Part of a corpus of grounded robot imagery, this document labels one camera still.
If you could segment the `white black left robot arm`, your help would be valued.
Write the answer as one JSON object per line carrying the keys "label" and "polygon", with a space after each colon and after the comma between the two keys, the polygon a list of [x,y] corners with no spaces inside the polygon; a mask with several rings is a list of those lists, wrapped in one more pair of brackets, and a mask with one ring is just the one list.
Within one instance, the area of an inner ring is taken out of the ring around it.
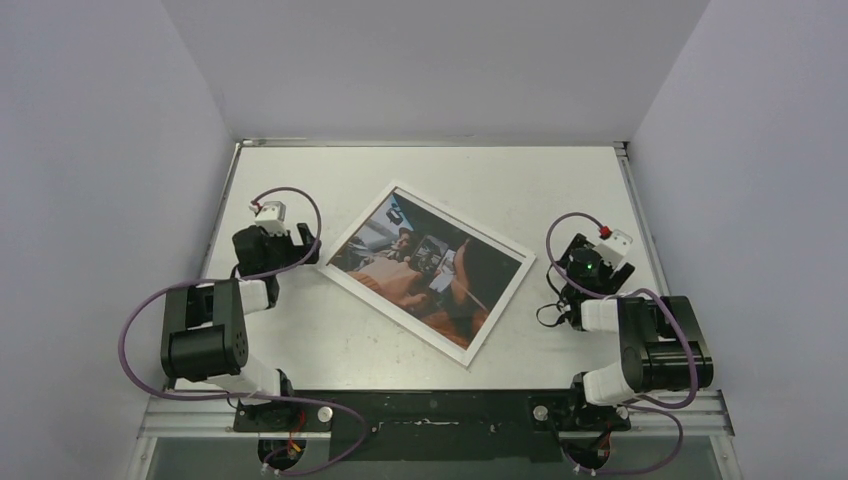
{"label": "white black left robot arm", "polygon": [[301,425],[305,410],[291,397],[290,380],[251,355],[245,318],[276,306],[276,271],[317,262],[320,244],[309,226],[269,232],[249,226],[232,237],[237,264],[226,280],[184,286],[165,295],[160,363],[172,380],[210,382],[239,394],[237,415],[282,431]]}

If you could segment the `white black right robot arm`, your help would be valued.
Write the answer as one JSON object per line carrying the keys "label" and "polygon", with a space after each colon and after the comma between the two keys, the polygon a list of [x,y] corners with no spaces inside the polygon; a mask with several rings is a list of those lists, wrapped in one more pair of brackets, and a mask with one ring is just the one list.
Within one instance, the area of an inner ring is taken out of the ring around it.
{"label": "white black right robot arm", "polygon": [[598,244],[576,234],[556,262],[569,278],[555,304],[558,324],[619,342],[618,360],[573,379],[565,414],[579,429],[622,427],[619,409],[627,402],[655,390],[703,389],[714,380],[712,355],[687,297],[622,294],[635,271],[624,260],[631,243],[620,231]]}

